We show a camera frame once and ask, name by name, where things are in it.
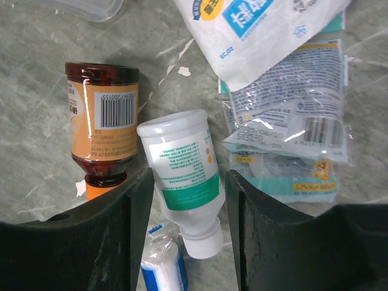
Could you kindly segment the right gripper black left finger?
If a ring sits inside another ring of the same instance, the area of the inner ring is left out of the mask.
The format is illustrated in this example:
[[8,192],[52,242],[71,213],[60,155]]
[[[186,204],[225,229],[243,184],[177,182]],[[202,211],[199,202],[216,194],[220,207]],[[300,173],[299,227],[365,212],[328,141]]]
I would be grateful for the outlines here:
[[1,224],[2,290],[135,290],[154,178],[119,187],[47,221]]

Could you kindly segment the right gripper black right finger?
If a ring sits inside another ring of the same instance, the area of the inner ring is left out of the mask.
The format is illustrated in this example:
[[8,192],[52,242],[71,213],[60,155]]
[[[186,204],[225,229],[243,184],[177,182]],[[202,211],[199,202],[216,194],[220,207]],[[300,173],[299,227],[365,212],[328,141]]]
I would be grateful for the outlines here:
[[239,290],[386,290],[387,206],[338,204],[299,212],[226,174]]

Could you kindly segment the white bottle green label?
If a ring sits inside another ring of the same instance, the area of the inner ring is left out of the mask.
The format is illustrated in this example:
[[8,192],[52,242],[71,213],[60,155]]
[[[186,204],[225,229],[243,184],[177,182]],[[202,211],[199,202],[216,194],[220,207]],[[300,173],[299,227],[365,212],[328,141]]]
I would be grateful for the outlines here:
[[218,254],[224,244],[219,211],[226,200],[203,109],[162,116],[140,124],[162,214],[179,226],[194,259]]

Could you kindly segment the brown bottle orange label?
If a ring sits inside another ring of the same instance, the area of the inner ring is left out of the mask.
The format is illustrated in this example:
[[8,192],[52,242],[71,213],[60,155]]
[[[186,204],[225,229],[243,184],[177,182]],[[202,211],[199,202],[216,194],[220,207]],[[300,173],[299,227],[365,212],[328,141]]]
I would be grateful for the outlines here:
[[88,200],[120,186],[138,151],[139,69],[66,62],[72,158]]

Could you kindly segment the clear plastic medicine box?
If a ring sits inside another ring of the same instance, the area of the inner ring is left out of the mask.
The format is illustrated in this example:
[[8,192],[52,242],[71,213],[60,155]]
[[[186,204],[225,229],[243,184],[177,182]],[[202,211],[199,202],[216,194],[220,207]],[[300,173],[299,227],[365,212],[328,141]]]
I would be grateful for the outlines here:
[[124,0],[36,0],[61,12],[72,13],[92,22],[104,22],[114,17]]

